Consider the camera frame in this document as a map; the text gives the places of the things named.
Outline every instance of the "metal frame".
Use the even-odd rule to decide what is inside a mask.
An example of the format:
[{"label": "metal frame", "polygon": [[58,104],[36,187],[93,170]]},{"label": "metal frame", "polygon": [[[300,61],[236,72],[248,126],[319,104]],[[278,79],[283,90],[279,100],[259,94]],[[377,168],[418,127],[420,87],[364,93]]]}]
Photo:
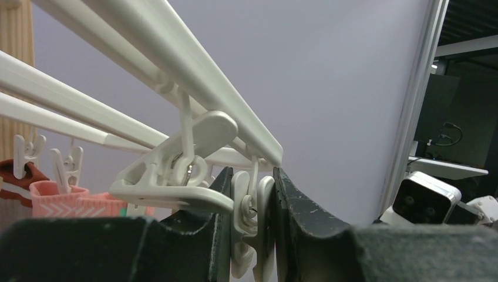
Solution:
[{"label": "metal frame", "polygon": [[498,48],[498,35],[439,46],[435,57]]},{"label": "metal frame", "polygon": [[406,90],[405,102],[393,144],[393,156],[386,171],[385,186],[377,215],[391,205],[405,175],[409,152],[429,80],[429,68],[435,57],[448,2],[449,0],[429,1],[424,27],[420,33],[419,52],[414,59]]}]

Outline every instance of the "black monitor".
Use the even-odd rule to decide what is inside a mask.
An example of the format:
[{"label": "black monitor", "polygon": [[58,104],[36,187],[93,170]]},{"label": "black monitor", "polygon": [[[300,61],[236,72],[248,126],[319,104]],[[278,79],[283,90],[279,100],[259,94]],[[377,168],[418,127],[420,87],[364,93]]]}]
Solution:
[{"label": "black monitor", "polygon": [[427,143],[429,139],[437,141],[459,82],[460,78],[454,76],[430,75],[415,131],[415,141],[422,143]]}]

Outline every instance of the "ceiling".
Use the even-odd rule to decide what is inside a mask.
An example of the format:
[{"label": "ceiling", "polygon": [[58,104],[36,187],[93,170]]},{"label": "ceiling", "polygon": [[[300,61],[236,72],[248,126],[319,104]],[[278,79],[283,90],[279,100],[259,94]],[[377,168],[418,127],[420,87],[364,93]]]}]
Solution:
[{"label": "ceiling", "polygon": [[450,0],[439,46],[498,35],[497,0]]}]

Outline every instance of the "white plastic clip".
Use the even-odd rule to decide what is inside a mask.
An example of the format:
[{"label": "white plastic clip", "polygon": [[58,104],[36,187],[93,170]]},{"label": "white plastic clip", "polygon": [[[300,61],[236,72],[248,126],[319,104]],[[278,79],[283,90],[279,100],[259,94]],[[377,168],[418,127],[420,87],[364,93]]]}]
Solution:
[{"label": "white plastic clip", "polygon": [[254,252],[257,263],[253,268],[256,281],[269,281],[273,272],[275,236],[270,232],[269,204],[274,188],[274,179],[264,177],[257,189],[258,159],[253,156],[253,170],[238,172],[232,178],[234,197],[233,225],[231,232],[231,273],[241,278],[251,265]]},{"label": "white plastic clip", "polygon": [[22,179],[26,175],[24,170],[28,162],[32,162],[38,167],[38,160],[43,153],[43,148],[46,144],[46,137],[37,135],[36,141],[33,144],[35,137],[35,128],[32,127],[29,132],[29,140],[25,141],[21,135],[14,136],[14,176],[17,179]]},{"label": "white plastic clip", "polygon": [[51,149],[49,151],[59,194],[71,193],[69,185],[77,186],[79,184],[83,163],[83,148],[74,147],[73,142],[74,139],[71,139],[69,155],[64,159],[58,149]]},{"label": "white plastic clip", "polygon": [[479,225],[493,224],[498,220],[498,201],[492,196],[475,198],[467,205],[481,211],[482,218],[478,222]]},{"label": "white plastic clip", "polygon": [[[178,132],[120,172],[109,192],[118,199],[139,206],[231,212],[232,199],[199,187],[206,178],[207,166],[200,170],[196,167],[196,175],[191,175],[190,166],[205,164],[203,158],[235,139],[237,124],[226,113],[215,110],[199,116],[191,128],[192,134],[188,138],[192,139],[193,154],[184,152],[184,133]],[[191,154],[194,155],[193,163],[188,162]]]}]

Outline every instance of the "white device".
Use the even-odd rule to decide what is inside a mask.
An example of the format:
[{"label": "white device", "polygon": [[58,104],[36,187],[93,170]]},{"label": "white device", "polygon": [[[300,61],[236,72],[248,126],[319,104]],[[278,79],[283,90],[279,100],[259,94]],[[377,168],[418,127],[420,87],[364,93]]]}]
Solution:
[{"label": "white device", "polygon": [[414,172],[401,181],[393,205],[380,221],[391,225],[444,224],[461,198],[457,188]]}]

